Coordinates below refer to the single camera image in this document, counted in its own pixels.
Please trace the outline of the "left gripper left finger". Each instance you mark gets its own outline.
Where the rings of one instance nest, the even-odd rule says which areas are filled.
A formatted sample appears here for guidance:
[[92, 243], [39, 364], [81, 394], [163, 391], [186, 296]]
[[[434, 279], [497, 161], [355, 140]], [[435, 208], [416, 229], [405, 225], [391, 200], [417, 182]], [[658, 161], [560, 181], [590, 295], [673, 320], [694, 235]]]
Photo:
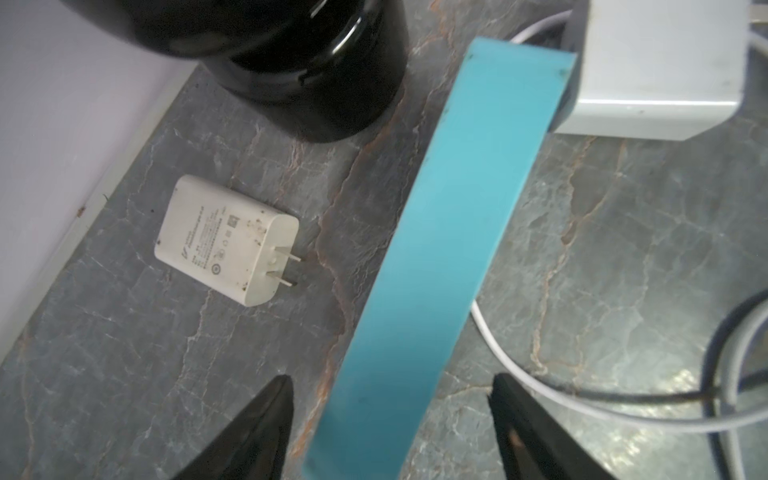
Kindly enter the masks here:
[[279, 479], [294, 415], [288, 375], [274, 377], [177, 479]]

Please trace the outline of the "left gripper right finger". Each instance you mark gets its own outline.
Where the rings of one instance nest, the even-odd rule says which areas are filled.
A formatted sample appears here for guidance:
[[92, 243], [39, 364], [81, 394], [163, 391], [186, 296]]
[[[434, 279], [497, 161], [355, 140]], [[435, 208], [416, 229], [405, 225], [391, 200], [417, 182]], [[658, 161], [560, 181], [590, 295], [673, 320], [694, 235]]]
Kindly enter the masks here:
[[505, 476], [524, 479], [525, 449], [540, 479], [611, 479], [560, 424], [508, 373], [494, 376], [488, 395]]

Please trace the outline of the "small white phone charger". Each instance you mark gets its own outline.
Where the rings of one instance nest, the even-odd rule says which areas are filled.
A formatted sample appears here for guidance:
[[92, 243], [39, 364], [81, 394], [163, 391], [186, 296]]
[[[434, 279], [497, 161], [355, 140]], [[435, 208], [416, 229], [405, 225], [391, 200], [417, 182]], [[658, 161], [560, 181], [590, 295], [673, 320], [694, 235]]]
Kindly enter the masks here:
[[155, 257], [208, 288], [254, 307], [270, 301], [290, 261], [299, 220], [208, 180], [175, 184]]

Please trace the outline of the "teal power strip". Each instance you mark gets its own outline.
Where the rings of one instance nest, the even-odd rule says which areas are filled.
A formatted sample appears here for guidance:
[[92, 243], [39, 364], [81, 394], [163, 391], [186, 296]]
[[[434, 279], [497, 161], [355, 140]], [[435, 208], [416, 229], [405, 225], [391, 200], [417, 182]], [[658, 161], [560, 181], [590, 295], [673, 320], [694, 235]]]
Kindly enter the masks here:
[[308, 479], [395, 479], [576, 57], [474, 39], [307, 451]]

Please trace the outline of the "white square laptop charger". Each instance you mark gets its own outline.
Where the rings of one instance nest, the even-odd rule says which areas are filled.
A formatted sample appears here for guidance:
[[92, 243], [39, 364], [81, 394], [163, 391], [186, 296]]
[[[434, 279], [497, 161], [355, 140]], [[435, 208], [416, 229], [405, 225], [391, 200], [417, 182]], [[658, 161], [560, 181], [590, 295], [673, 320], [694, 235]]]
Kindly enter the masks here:
[[751, 4], [578, 1], [561, 40], [577, 56], [559, 134], [686, 140], [744, 98]]

